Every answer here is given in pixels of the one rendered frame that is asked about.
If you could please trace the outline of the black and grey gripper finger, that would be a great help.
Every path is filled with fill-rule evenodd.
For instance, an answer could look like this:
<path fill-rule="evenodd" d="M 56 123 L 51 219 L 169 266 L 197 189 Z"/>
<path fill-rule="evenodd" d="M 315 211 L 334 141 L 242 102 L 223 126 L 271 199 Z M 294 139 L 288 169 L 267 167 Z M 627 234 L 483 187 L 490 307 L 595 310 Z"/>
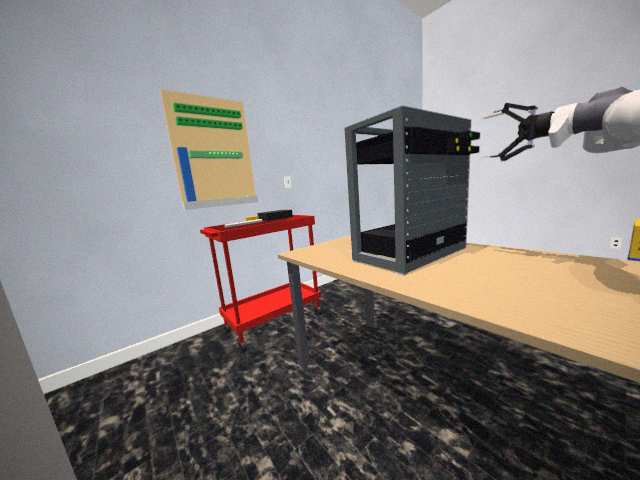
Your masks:
<path fill-rule="evenodd" d="M 525 130 L 519 137 L 517 137 L 515 139 L 515 141 L 513 141 L 507 148 L 505 148 L 501 153 L 495 153 L 495 154 L 488 154 L 488 155 L 481 155 L 480 158 L 485 158 L 485 157 L 500 157 L 501 161 L 506 161 L 512 157 L 514 157 L 515 155 L 529 149 L 529 148 L 534 148 L 533 145 L 533 139 L 529 140 L 525 146 L 522 146 L 520 148 L 518 148 L 517 150 L 511 152 L 510 154 L 506 155 L 508 152 L 510 152 L 514 147 L 516 147 L 520 142 L 522 142 L 524 139 L 521 139 L 522 137 L 526 136 L 530 131 L 529 130 Z M 506 155 L 506 156 L 505 156 Z"/>
<path fill-rule="evenodd" d="M 533 106 L 523 106 L 523 105 L 517 105 L 517 104 L 512 104 L 512 103 L 505 103 L 504 104 L 504 108 L 502 110 L 498 110 L 498 111 L 495 111 L 495 112 L 493 112 L 491 114 L 484 115 L 484 116 L 482 116 L 482 118 L 486 119 L 486 118 L 502 115 L 502 114 L 505 113 L 508 116 L 516 119 L 517 121 L 523 123 L 526 126 L 530 125 L 530 122 L 525 120 L 525 118 L 523 118 L 523 117 L 511 112 L 510 110 L 508 110 L 510 107 L 511 108 L 515 108 L 515 109 L 525 110 L 525 111 L 528 111 L 528 113 L 531 113 L 531 114 L 535 114 L 536 110 L 538 109 L 538 107 L 535 106 L 535 105 L 533 105 Z"/>

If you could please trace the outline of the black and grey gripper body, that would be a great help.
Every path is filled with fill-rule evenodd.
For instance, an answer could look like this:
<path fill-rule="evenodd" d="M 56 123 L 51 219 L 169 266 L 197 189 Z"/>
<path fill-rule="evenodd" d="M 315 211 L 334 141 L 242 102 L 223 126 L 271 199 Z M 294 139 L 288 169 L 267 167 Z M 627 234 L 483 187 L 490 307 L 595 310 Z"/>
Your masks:
<path fill-rule="evenodd" d="M 555 112 L 551 111 L 538 115 L 529 115 L 525 120 L 529 121 L 530 125 L 526 126 L 523 123 L 520 123 L 518 125 L 518 135 L 520 136 L 525 130 L 529 130 L 530 132 L 523 137 L 528 141 L 535 138 L 548 136 L 550 121 L 553 113 Z"/>

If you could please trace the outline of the dark grey server rack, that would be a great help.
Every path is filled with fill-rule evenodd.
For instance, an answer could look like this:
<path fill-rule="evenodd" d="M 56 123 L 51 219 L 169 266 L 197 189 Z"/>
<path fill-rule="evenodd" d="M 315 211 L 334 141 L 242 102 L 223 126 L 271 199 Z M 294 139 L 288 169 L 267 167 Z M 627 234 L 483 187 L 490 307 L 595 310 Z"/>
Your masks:
<path fill-rule="evenodd" d="M 369 127 L 392 118 L 393 130 Z M 377 136 L 356 142 L 356 134 Z M 470 154 L 480 147 L 469 145 L 477 139 L 480 132 L 471 131 L 471 119 L 407 106 L 348 126 L 352 260 L 404 276 L 465 249 Z M 395 224 L 361 232 L 360 164 L 394 164 Z"/>

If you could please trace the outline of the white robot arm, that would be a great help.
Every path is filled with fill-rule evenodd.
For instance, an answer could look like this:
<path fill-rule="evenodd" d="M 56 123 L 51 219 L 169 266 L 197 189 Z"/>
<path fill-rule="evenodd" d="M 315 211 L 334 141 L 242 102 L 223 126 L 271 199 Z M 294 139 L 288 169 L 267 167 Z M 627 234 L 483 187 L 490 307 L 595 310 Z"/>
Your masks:
<path fill-rule="evenodd" d="M 596 93 L 588 102 L 556 109 L 549 130 L 552 148 L 560 147 L 572 134 L 581 132 L 584 132 L 583 149 L 590 153 L 640 146 L 640 90 L 620 87 Z"/>

